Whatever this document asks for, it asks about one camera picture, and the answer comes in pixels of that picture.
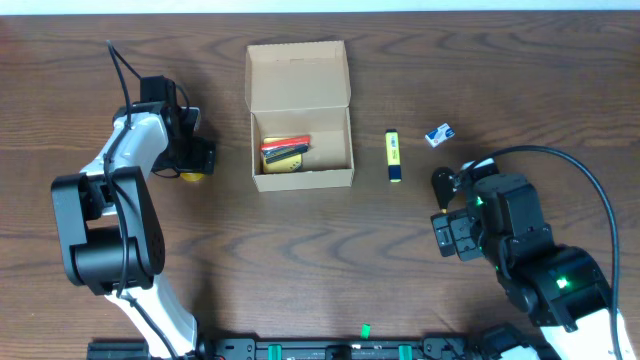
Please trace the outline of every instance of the cardboard box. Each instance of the cardboard box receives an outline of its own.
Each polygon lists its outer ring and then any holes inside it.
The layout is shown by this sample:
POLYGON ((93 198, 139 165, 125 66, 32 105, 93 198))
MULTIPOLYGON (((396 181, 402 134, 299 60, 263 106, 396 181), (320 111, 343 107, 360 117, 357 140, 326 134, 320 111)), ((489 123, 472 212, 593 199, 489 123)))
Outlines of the cardboard box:
POLYGON ((258 191, 351 186, 351 88, 344 42, 248 46, 246 66, 258 191), (301 135, 311 135, 301 171, 264 174, 262 140, 301 135))

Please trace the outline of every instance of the box lid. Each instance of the box lid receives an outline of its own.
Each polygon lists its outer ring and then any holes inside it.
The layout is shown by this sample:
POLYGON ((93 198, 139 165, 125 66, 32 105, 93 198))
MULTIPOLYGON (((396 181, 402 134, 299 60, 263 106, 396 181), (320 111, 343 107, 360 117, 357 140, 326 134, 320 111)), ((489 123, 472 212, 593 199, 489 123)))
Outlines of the box lid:
POLYGON ((351 98, 343 41, 247 47, 249 110, 347 107, 351 98))

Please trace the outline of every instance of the eraser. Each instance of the eraser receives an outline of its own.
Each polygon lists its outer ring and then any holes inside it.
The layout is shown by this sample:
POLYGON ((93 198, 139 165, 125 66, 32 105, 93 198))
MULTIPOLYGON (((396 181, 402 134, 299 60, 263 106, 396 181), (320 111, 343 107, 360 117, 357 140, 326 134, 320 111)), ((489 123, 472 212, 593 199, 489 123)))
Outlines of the eraser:
POLYGON ((436 147, 443 142, 451 139, 455 134, 456 133, 453 131, 453 129, 447 123, 444 123, 438 126, 437 129, 425 135, 424 138, 427 139, 427 142, 429 143, 429 145, 431 145, 431 147, 436 147))

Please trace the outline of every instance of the black cable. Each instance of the black cable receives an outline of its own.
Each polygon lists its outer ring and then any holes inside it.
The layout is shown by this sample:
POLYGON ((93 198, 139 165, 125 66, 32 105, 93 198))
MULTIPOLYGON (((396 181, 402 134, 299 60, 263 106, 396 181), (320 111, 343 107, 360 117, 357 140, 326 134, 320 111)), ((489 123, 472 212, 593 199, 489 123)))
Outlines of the black cable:
POLYGON ((131 73, 138 78, 138 80, 142 79, 142 76, 140 76, 140 74, 138 74, 137 71, 135 71, 133 69, 133 67, 131 67, 131 65, 129 65, 129 63, 127 62, 127 60, 125 60, 122 55, 120 55, 120 53, 118 52, 118 50, 113 49, 114 53, 116 54, 116 56, 118 57, 118 59, 120 59, 120 61, 122 61, 122 63, 124 64, 124 66, 127 67, 127 69, 129 69, 129 71, 131 71, 131 73))
POLYGON ((609 227, 611 230, 611 247, 613 248, 613 251, 612 251, 613 264, 612 264, 612 274, 611 274, 612 295, 611 295, 611 307, 609 308, 611 341, 613 343, 613 351, 614 351, 614 354, 616 355, 616 359, 622 360, 622 352, 620 351, 620 341, 618 339, 618 290, 619 290, 619 281, 620 281, 620 244, 618 241, 618 227, 616 225, 616 218, 613 213, 613 208, 611 206, 611 203, 609 202, 609 198, 607 197, 607 193, 604 191, 604 189, 602 188, 602 185, 600 185, 600 182, 591 173, 591 171, 589 171, 589 169, 580 161, 578 161, 576 158, 560 150, 550 148, 547 146, 538 146, 538 145, 513 146, 513 147, 508 147, 502 150, 495 151, 487 156, 484 156, 474 161, 468 168, 463 170, 460 173, 460 180, 464 181, 466 174, 469 171, 471 171, 473 168, 478 166, 478 164, 480 164, 481 162, 487 159, 495 158, 500 155, 513 153, 513 152, 542 152, 542 153, 551 154, 551 155, 560 157, 570 162, 575 167, 577 167, 578 170, 580 170, 589 179, 589 181, 591 182, 591 185, 593 185, 593 187, 598 192, 598 196, 600 196, 600 200, 602 200, 602 204, 604 205, 604 208, 607 212, 607 218, 609 220, 609 227))
POLYGON ((128 241, 129 240, 129 234, 128 234, 128 231, 127 231, 127 220, 126 220, 126 218, 124 216, 124 210, 122 208, 122 203, 120 202, 120 197, 118 195, 118 192, 119 191, 121 192, 121 189, 120 188, 116 188, 116 186, 114 185, 113 179, 111 177, 111 171, 109 169, 109 165, 111 164, 111 161, 113 160, 112 159, 113 153, 118 148, 118 144, 120 144, 120 142, 124 138, 124 136, 127 133, 127 131, 129 131, 131 129, 131 100, 129 99, 129 91, 127 90, 127 84, 124 81, 124 77, 122 76, 122 71, 120 70, 120 65, 118 65, 118 61, 116 60, 116 57, 119 58, 125 64, 125 66, 127 66, 127 68, 138 79, 140 79, 140 75, 135 70, 133 70, 133 68, 113 48, 113 45, 111 44, 111 41, 109 41, 109 40, 107 40, 107 47, 109 48, 109 54, 111 55, 111 60, 113 60, 113 65, 115 66, 116 72, 118 73, 118 78, 120 79, 120 85, 122 86, 122 92, 124 93, 124 99, 125 99, 125 104, 126 104, 126 108, 127 108, 127 119, 125 120, 124 126, 123 126, 122 130, 120 131, 120 133, 118 133, 116 138, 113 140, 113 142, 109 146, 109 149, 107 150, 107 152, 103 156, 103 160, 104 160, 104 167, 103 167, 104 179, 105 179, 105 182, 107 183, 107 187, 109 188, 109 193, 112 195, 111 197, 113 198, 113 204, 114 204, 114 206, 116 208, 116 214, 118 216, 118 224, 120 226, 120 236, 122 238, 122 269, 121 269, 121 273, 120 273, 120 281, 118 283, 118 288, 116 290, 116 298, 124 299, 124 300, 128 301, 129 304, 138 311, 138 313, 140 314, 142 319, 147 323, 147 325, 149 325, 151 330, 153 330, 153 332, 156 333, 156 335, 158 335, 158 337, 160 338, 162 343, 167 347, 167 350, 171 354, 171 359, 179 360, 180 357, 176 354, 175 350, 171 346, 171 343, 167 339, 166 335, 162 332, 162 330, 160 330, 160 328, 158 328, 158 326, 153 322, 153 320, 151 320, 149 315, 144 311, 144 309, 140 306, 140 304, 138 304, 136 299, 133 299, 133 298, 131 298, 129 296, 122 297, 122 291, 124 290, 124 287, 125 287, 125 285, 127 283, 127 279, 128 279, 128 274, 127 273, 128 273, 128 265, 129 265, 129 262, 128 262, 128 259, 129 259, 129 241, 128 241))
POLYGON ((116 51, 111 44, 111 41, 107 40, 107 47, 109 48, 109 55, 111 55, 111 60, 113 60, 113 65, 116 67, 116 72, 118 73, 118 78, 120 79, 120 85, 122 86, 122 92, 124 93, 124 100, 127 107, 127 119, 125 120, 124 126, 118 136, 114 139, 109 146, 109 149, 104 154, 103 162, 103 172, 104 179, 107 183, 107 188, 109 189, 109 193, 112 194, 113 205, 116 208, 116 214, 118 216, 118 224, 120 225, 120 236, 122 238, 122 270, 120 273, 120 281, 118 282, 118 289, 116 290, 116 297, 120 298, 122 295, 122 291, 127 283, 127 272, 129 266, 129 233, 127 231, 127 220, 124 217, 124 210, 122 209, 122 203, 120 203, 120 198, 116 193, 116 188, 113 185, 113 179, 111 178, 111 171, 109 169, 109 165, 113 160, 113 153, 118 148, 118 144, 122 141, 125 134, 129 129, 131 129, 131 100, 129 99, 129 91, 127 90, 127 84, 124 81, 124 77, 122 76, 122 71, 120 70, 120 65, 118 65, 118 61, 116 60, 116 51))
POLYGON ((187 103, 187 108, 185 110, 182 110, 182 108, 180 108, 180 111, 181 111, 180 120, 184 120, 187 117, 187 114, 189 114, 189 109, 191 109, 191 105, 189 104, 189 97, 187 96, 187 94, 185 94, 184 89, 182 88, 182 86, 176 85, 176 88, 178 90, 180 90, 180 93, 182 94, 182 97, 184 98, 184 102, 187 103))
POLYGON ((140 314, 140 316, 142 316, 142 319, 147 323, 147 325, 149 325, 149 327, 151 328, 151 330, 153 330, 153 332, 158 335, 158 337, 160 338, 160 341, 162 341, 162 343, 164 344, 164 346, 167 347, 167 350, 169 350, 169 354, 171 355, 171 359, 172 360, 179 360, 180 356, 178 355, 178 353, 176 353, 175 349, 173 348, 173 346, 171 346, 171 343, 169 342, 169 339, 167 339, 167 336, 162 332, 162 330, 160 330, 160 328, 153 322, 153 320, 151 319, 151 317, 149 317, 149 314, 147 314, 146 311, 144 311, 144 309, 142 308, 142 306, 140 306, 140 304, 138 304, 138 301, 134 298, 125 296, 122 297, 121 299, 124 299, 126 301, 129 302, 129 305, 131 305, 132 308, 136 309, 136 311, 138 311, 138 313, 140 314))

